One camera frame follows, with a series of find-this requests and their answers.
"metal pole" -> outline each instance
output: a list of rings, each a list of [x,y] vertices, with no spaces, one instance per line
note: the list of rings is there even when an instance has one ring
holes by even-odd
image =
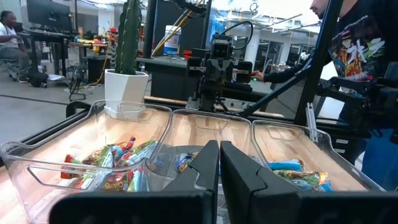
[[[79,27],[77,24],[77,0],[75,0],[75,30],[78,32],[79,31]]]
[[[147,20],[145,23],[144,58],[152,54],[152,41],[154,39],[155,17],[157,0],[148,0]]]
[[[207,8],[206,8],[206,16],[205,16],[205,19],[203,20],[203,30],[201,32],[201,42],[200,42],[201,49],[206,48],[207,30],[209,28],[210,12],[211,12],[211,0],[208,0]]]
[[[313,61],[311,66],[311,73],[305,82],[303,93],[298,104],[297,114],[294,119],[294,123],[297,125],[304,126],[306,123],[305,119],[305,108],[307,103],[312,103],[315,97],[315,92],[321,77],[322,68],[326,62],[326,56],[328,48],[330,46],[331,37],[335,32],[338,16],[340,14],[343,0],[330,0],[328,7],[325,11],[324,20],[318,36],[318,41],[313,55]]]

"computer monitor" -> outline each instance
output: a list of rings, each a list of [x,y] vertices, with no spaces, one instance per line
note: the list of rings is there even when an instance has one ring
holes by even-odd
[[[26,3],[29,22],[60,31],[72,29],[69,6],[50,0],[27,0]]]

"cactus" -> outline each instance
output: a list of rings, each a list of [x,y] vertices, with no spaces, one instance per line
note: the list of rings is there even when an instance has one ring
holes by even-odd
[[[120,15],[118,46],[116,47],[116,73],[126,75],[136,74],[141,19],[140,1],[127,0],[123,4],[123,12]]]

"chair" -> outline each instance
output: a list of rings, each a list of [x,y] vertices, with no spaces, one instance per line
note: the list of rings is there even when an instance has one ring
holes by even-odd
[[[0,67],[6,67],[12,81],[18,80],[19,62],[18,60],[0,58]]]

